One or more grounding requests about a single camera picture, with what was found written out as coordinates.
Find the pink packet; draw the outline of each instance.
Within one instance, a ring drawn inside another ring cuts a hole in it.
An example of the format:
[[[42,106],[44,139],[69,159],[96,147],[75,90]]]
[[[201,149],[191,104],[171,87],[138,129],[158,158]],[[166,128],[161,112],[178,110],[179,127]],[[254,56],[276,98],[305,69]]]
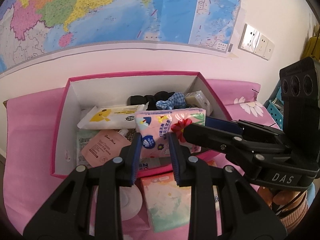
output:
[[[201,151],[201,147],[186,142],[183,129],[191,123],[205,124],[205,110],[186,108],[174,110],[137,111],[136,129],[142,136],[140,158],[170,157],[167,133],[174,132],[179,143],[190,149],[191,153]]]
[[[119,156],[122,147],[130,144],[130,141],[115,130],[101,130],[82,149],[81,154],[92,167],[97,167]]]

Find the black camera housing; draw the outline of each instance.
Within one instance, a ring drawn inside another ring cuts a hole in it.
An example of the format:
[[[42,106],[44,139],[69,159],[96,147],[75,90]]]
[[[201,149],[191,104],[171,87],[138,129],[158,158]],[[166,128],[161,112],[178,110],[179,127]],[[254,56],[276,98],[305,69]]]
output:
[[[283,131],[304,156],[319,163],[320,63],[311,57],[280,70]]]

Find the person's hand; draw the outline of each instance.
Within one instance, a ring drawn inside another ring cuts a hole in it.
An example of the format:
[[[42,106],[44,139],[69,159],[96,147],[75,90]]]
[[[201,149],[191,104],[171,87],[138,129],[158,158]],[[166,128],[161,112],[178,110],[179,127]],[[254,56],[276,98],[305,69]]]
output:
[[[299,191],[282,190],[274,196],[267,187],[260,186],[258,189],[258,194],[261,196],[261,198],[267,203],[267,205],[270,208],[271,208],[272,202],[275,203],[276,205],[287,205],[299,193],[300,193]],[[304,192],[297,200],[291,203],[288,207],[283,209],[283,211],[288,211],[297,207],[303,200],[305,194],[306,192]]]

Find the yellow duck print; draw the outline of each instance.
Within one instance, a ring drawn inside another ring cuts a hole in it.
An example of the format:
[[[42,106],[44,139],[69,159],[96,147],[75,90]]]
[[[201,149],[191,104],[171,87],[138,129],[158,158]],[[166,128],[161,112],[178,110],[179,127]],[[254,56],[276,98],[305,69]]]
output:
[[[107,117],[111,113],[111,109],[103,109],[102,111],[96,113],[90,120],[90,122],[100,122],[106,120],[107,122],[110,119]]]
[[[161,116],[158,116],[157,118],[158,118],[159,123],[162,123],[163,120],[168,119],[168,116],[167,115],[161,115]]]

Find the red flower print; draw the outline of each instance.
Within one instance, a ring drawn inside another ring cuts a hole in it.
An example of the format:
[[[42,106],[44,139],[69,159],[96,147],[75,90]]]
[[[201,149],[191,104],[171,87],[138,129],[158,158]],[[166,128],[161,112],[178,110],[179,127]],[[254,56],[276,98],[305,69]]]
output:
[[[187,118],[187,119],[182,119],[182,121],[178,121],[178,123],[175,123],[171,126],[171,130],[177,135],[180,142],[182,143],[186,142],[186,139],[183,137],[183,129],[191,123],[192,123],[192,120]]]

